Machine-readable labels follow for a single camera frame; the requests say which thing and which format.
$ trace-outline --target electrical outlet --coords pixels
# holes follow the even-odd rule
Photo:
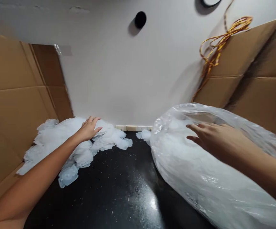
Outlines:
[[[116,128],[122,131],[126,131],[126,126],[118,126],[116,125]]]
[[[145,129],[145,130],[148,130],[148,127],[147,127],[147,126],[137,126],[137,127],[136,127],[136,131],[137,131],[137,132],[140,132],[140,131],[142,131],[142,130],[144,130],[144,129]]]
[[[116,128],[122,131],[134,131],[134,132],[141,132],[142,130],[149,130],[152,131],[152,127],[150,126],[122,126],[116,125]]]
[[[137,126],[126,126],[126,131],[136,131]]]

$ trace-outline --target clear plastic bag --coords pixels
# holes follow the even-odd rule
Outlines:
[[[186,124],[228,124],[276,158],[276,135],[229,111],[198,103],[175,106],[153,126],[151,148],[164,180],[218,228],[276,228],[276,200],[187,135]]]

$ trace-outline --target black surface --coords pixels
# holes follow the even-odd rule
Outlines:
[[[132,147],[99,152],[71,185],[55,179],[25,229],[214,228],[162,179],[146,142],[126,137]]]

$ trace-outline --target cardboard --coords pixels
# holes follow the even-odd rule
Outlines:
[[[194,102],[227,109],[276,134],[276,20],[232,36]]]
[[[37,127],[50,118],[71,117],[54,46],[0,36],[0,196],[18,179],[15,173]]]

